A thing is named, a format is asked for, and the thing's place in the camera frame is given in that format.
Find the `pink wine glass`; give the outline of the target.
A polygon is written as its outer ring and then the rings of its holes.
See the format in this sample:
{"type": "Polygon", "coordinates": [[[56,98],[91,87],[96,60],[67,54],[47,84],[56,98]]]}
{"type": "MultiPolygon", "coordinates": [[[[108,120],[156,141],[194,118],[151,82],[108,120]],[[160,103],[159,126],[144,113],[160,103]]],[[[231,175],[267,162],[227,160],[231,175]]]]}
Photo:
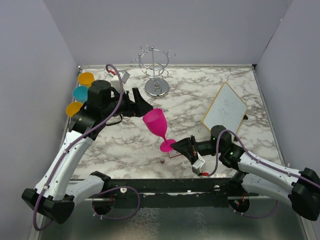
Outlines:
{"type": "Polygon", "coordinates": [[[155,108],[149,111],[143,116],[142,120],[152,134],[163,139],[163,142],[160,145],[160,150],[162,152],[169,153],[174,150],[171,147],[171,144],[176,141],[174,139],[167,139],[166,137],[168,124],[164,111],[161,108],[155,108]]]}

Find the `yellow wine glass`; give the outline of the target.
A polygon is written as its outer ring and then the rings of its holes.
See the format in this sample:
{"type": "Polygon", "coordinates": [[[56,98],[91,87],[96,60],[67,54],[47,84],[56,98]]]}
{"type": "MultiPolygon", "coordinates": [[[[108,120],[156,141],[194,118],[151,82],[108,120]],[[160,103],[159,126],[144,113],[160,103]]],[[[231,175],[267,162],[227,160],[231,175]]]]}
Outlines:
{"type": "Polygon", "coordinates": [[[83,106],[82,102],[78,102],[78,101],[72,102],[66,107],[65,113],[69,118],[71,118],[81,109],[82,106],[83,106]]]}
{"type": "Polygon", "coordinates": [[[80,86],[90,87],[95,81],[95,77],[91,72],[83,72],[77,77],[78,84],[80,86]]]}

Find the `blue wine glass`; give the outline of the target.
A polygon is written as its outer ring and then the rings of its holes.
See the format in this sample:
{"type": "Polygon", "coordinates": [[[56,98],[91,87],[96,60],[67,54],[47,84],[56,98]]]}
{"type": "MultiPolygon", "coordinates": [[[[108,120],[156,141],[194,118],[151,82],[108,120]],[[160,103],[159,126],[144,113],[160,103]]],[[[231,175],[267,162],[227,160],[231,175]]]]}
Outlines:
{"type": "Polygon", "coordinates": [[[84,85],[77,86],[72,92],[74,100],[80,103],[86,102],[88,99],[88,89],[84,85]]]}

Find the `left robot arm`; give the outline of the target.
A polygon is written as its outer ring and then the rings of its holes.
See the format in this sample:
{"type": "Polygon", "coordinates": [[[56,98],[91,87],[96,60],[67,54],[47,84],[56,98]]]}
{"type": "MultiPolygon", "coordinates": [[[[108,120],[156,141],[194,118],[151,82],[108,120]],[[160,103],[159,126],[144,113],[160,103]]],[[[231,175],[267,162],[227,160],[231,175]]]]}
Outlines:
{"type": "Polygon", "coordinates": [[[91,84],[87,101],[71,117],[63,144],[48,171],[34,188],[26,188],[22,193],[21,198],[35,215],[63,224],[80,202],[110,193],[110,177],[98,171],[73,187],[68,184],[81,158],[112,116],[143,117],[153,109],[138,88],[132,88],[132,93],[134,101],[128,92],[116,90],[106,80],[91,84]]]}

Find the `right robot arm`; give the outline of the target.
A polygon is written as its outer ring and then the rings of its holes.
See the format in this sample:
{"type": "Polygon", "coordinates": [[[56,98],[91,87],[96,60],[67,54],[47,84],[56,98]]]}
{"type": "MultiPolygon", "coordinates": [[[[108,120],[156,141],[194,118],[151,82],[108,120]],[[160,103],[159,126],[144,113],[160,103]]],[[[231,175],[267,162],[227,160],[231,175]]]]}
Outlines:
{"type": "Polygon", "coordinates": [[[216,163],[236,170],[229,189],[240,196],[244,192],[263,195],[289,205],[298,215],[316,221],[320,216],[320,178],[310,169],[298,170],[263,159],[248,151],[238,136],[222,125],[210,130],[210,140],[197,142],[194,136],[170,146],[192,165],[192,171],[204,176],[204,156],[212,155],[216,163]]]}

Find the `chrome wine glass rack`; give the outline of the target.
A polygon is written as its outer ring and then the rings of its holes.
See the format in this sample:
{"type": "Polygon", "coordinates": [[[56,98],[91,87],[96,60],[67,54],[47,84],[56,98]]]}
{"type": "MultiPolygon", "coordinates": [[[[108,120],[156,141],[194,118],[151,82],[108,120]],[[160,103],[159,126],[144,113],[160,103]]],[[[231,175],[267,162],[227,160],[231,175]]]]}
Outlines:
{"type": "Polygon", "coordinates": [[[130,62],[130,66],[140,69],[148,77],[144,85],[144,91],[149,97],[154,99],[164,98],[170,91],[170,86],[165,80],[169,76],[167,66],[170,59],[176,56],[176,53],[173,50],[165,52],[149,45],[145,47],[146,49],[140,47],[142,53],[139,53],[137,58],[130,62]],[[164,63],[156,62],[156,54],[164,55],[164,63]]]}

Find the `small red white box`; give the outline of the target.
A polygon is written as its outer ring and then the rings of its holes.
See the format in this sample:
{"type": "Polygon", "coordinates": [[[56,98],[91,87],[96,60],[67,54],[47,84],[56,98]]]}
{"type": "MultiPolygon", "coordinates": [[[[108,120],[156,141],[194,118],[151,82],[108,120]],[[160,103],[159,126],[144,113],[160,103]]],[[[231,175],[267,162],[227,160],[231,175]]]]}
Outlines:
{"type": "Polygon", "coordinates": [[[181,155],[181,153],[179,153],[179,152],[176,151],[176,150],[172,150],[172,151],[168,152],[168,156],[169,156],[170,158],[178,157],[178,156],[180,156],[180,155],[181,155]]]}

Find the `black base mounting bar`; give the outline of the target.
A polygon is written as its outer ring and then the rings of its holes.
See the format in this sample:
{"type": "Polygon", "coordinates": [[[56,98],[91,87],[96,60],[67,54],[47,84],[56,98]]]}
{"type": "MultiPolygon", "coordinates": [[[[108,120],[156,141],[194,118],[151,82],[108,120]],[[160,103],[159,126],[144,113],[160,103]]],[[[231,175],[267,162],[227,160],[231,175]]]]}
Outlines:
{"type": "Polygon", "coordinates": [[[111,209],[139,208],[227,208],[229,198],[248,197],[240,184],[231,178],[167,178],[112,179],[94,171],[103,182],[101,194],[96,194],[93,206],[99,213],[111,209]]]}

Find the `small yellow-framed whiteboard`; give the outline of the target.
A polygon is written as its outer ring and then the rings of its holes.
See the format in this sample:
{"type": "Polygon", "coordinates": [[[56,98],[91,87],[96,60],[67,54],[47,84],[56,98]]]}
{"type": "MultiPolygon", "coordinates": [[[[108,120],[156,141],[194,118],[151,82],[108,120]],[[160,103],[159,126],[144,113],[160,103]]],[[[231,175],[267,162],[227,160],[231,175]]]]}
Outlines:
{"type": "Polygon", "coordinates": [[[202,119],[202,124],[210,131],[216,125],[238,132],[247,113],[248,106],[227,83],[223,83],[209,109],[202,119]]]}

